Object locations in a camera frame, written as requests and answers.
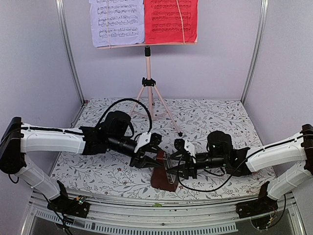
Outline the pink music stand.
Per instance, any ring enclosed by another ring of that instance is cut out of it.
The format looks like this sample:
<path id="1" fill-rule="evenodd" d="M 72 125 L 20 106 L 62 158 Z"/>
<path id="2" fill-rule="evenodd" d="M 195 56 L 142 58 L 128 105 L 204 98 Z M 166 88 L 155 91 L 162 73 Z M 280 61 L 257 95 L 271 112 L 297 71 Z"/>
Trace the pink music stand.
<path id="1" fill-rule="evenodd" d="M 152 44 L 152 45 L 171 45 L 171 44 Z M 98 47 L 98 48 L 117 48 L 117 47 L 132 47 L 132 46 L 144 46 L 144 54 L 146 58 L 146 77 L 142 79 L 142 87 L 141 90 L 139 91 L 139 94 L 137 98 L 140 98 L 144 89 L 148 90 L 148 101 L 149 101 L 149 112 L 152 114 L 153 113 L 153 105 L 154 105 L 154 99 L 153 99 L 153 93 L 156 93 L 158 95 L 159 100 L 163 104 L 163 107 L 166 110 L 166 113 L 168 114 L 169 118 L 173 120 L 172 113 L 168 109 L 163 97 L 161 96 L 155 80 L 152 79 L 151 77 L 151 48 L 150 44 L 146 44 L 145 41 L 141 44 L 134 44 L 134 45 L 120 45 L 120 46 L 112 46 L 112 47 Z"/>

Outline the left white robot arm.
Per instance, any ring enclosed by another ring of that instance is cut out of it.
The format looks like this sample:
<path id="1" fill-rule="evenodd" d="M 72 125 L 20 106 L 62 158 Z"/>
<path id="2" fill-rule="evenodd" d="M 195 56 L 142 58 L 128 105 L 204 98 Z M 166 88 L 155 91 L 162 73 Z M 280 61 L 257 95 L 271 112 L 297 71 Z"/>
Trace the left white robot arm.
<path id="1" fill-rule="evenodd" d="M 73 203 L 64 185 L 48 177 L 29 157 L 28 152 L 70 152 L 81 155 L 104 154 L 113 150 L 130 157 L 130 166 L 155 168 L 161 164 L 146 153 L 160 151 L 161 135 L 144 132 L 135 141 L 125 135 L 132 129 L 131 117 L 122 111 L 109 112 L 95 127 L 60 129 L 32 126 L 12 118 L 0 143 L 0 169 L 16 175 L 40 191 L 61 212 L 69 212 Z"/>

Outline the aluminium front rail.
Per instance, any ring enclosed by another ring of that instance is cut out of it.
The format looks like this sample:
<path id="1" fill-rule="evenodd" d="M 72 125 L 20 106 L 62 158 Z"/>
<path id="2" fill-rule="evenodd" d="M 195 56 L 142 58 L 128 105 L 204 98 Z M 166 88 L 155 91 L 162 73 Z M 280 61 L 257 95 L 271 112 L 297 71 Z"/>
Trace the aluminium front rail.
<path id="1" fill-rule="evenodd" d="M 70 197 L 84 195 L 90 203 L 86 218 L 68 224 L 74 235 L 305 235 L 292 193 L 279 199 L 278 210 L 241 218 L 236 206 L 256 199 L 256 194 L 222 196 L 149 189 L 143 197 L 99 194 L 68 189 Z"/>

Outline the floral table mat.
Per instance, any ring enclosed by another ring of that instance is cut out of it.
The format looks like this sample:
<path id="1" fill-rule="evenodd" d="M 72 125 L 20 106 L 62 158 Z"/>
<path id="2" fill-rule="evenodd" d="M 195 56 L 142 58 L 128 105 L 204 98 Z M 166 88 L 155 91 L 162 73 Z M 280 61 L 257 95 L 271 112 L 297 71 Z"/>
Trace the floral table mat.
<path id="1" fill-rule="evenodd" d="M 197 152 L 206 151 L 207 135 L 215 130 L 223 131 L 232 137 L 234 148 L 256 147 L 261 145 L 254 126 L 238 101 L 218 101 L 205 99 L 167 99 L 172 113 L 171 120 L 163 104 L 156 99 L 154 120 L 149 123 L 142 107 L 132 113 L 134 134 L 151 128 L 162 135 L 160 148 L 173 153 L 177 129 L 183 138 L 189 140 Z M 67 188 L 92 191 L 99 194 L 143 197 L 151 187 L 152 170 L 129 166 L 129 158 L 114 151 L 94 156 L 61 153 L 52 171 L 52 178 L 61 181 Z M 257 194 L 260 186 L 275 178 L 272 168 L 265 168 L 256 175 L 228 178 L 219 169 L 199 171 L 197 179 L 183 180 L 175 192 L 180 197 L 195 193 L 215 193 L 222 196 L 225 191 L 231 195 Z"/>

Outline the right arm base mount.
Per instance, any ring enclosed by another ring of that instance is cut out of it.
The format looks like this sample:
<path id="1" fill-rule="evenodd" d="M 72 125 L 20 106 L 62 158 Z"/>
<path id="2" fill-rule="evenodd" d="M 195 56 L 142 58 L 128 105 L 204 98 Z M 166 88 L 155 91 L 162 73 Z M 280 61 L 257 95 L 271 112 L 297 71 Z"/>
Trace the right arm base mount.
<path id="1" fill-rule="evenodd" d="M 239 218 L 246 218 L 267 212 L 273 212 L 277 209 L 277 200 L 272 200 L 267 196 L 261 199 L 258 198 L 236 204 L 236 213 L 238 214 Z"/>

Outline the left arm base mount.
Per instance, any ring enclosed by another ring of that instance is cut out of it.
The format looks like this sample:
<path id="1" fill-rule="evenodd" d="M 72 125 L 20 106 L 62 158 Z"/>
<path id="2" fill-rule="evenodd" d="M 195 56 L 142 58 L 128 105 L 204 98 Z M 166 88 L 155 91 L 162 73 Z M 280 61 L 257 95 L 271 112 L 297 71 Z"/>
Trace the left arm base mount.
<path id="1" fill-rule="evenodd" d="M 81 198 L 70 199 L 65 196 L 59 196 L 56 199 L 50 200 L 47 208 L 65 215 L 87 218 L 90 206 L 90 203 L 83 202 Z"/>

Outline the right metal frame post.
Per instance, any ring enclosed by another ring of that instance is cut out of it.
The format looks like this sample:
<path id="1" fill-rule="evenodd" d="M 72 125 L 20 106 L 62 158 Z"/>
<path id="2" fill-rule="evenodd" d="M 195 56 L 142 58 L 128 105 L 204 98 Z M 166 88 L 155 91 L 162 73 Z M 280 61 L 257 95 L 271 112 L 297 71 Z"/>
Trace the right metal frame post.
<path id="1" fill-rule="evenodd" d="M 246 104 L 249 90 L 252 85 L 252 80 L 254 77 L 256 65 L 257 65 L 257 60 L 262 44 L 262 38 L 264 34 L 264 30 L 266 27 L 266 20 L 267 20 L 267 14 L 268 14 L 268 5 L 269 5 L 269 0 L 261 0 L 261 7 L 260 7 L 260 13 L 259 13 L 259 18 L 258 18 L 258 25 L 257 25 L 257 31 L 256 31 L 256 38 L 255 38 L 255 43 L 253 47 L 253 52 L 252 52 L 252 57 L 251 61 L 248 67 L 248 73 L 246 77 L 246 81 L 244 84 L 244 89 L 241 95 L 241 103 L 243 105 Z"/>

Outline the purple sheet music page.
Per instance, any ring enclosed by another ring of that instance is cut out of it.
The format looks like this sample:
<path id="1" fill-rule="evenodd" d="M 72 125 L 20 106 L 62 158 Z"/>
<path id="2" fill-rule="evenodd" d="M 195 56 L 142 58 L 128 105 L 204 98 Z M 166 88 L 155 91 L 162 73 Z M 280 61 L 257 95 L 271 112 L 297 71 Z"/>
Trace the purple sheet music page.
<path id="1" fill-rule="evenodd" d="M 94 47 L 141 44 L 145 41 L 144 1 L 90 0 Z"/>

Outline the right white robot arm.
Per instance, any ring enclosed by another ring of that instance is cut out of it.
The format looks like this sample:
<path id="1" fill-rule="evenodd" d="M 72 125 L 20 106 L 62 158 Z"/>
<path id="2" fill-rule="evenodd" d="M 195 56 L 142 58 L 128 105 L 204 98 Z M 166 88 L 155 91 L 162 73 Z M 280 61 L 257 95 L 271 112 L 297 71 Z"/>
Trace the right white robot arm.
<path id="1" fill-rule="evenodd" d="M 214 131 L 207 136 L 204 153 L 196 153 L 194 145 L 183 139 L 175 140 L 175 148 L 177 152 L 170 158 L 179 164 L 166 171 L 184 179 L 195 179 L 201 169 L 224 167 L 229 176 L 240 177 L 294 162 L 285 173 L 262 185 L 259 198 L 253 202 L 256 213 L 264 213 L 272 201 L 313 177 L 313 127 L 310 124 L 303 125 L 299 133 L 289 138 L 260 147 L 234 149 L 229 134 Z"/>

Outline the brown wooden metronome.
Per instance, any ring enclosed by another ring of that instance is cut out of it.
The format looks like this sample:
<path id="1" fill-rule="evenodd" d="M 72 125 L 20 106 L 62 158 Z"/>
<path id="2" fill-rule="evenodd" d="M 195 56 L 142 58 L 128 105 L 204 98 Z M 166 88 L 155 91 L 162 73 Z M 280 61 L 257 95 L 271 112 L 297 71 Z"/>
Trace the brown wooden metronome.
<path id="1" fill-rule="evenodd" d="M 178 187 L 178 180 L 176 179 L 174 184 L 168 182 L 168 178 L 165 173 L 164 167 L 164 155 L 165 151 L 159 151 L 156 155 L 156 160 L 162 164 L 162 167 L 154 168 L 151 176 L 151 186 L 156 189 L 175 192 Z"/>

